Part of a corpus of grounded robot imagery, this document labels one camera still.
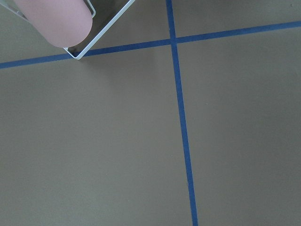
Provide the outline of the pink mug large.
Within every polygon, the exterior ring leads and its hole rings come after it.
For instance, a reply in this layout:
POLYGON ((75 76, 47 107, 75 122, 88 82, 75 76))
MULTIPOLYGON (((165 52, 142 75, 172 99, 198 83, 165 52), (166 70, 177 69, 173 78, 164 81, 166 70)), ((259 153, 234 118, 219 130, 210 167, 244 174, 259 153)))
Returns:
POLYGON ((91 31, 92 13, 83 0, 15 0, 14 3, 53 46, 76 46, 91 31))

